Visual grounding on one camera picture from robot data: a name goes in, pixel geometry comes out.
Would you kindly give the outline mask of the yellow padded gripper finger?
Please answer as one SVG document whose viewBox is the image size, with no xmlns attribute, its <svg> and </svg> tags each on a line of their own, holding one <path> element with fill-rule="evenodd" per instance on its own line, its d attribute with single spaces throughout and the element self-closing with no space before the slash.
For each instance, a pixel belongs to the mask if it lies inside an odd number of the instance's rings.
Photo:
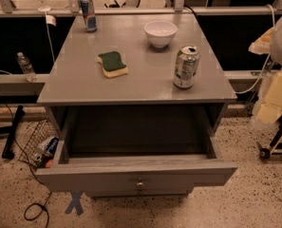
<svg viewBox="0 0 282 228">
<path fill-rule="evenodd" d="M 282 69 L 263 78 L 258 96 L 252 112 L 253 126 L 275 124 L 282 115 Z"/>
</svg>

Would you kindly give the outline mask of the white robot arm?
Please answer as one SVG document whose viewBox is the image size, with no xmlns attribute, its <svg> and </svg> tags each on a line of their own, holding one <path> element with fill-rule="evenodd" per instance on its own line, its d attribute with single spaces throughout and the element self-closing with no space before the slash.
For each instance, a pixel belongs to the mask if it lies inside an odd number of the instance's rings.
<svg viewBox="0 0 282 228">
<path fill-rule="evenodd" d="M 272 62 L 281 65 L 275 73 L 268 73 L 259 90 L 259 100 L 254 104 L 255 125 L 274 124 L 282 115 L 282 17 L 276 24 L 251 43 L 249 51 L 269 54 Z"/>
</svg>

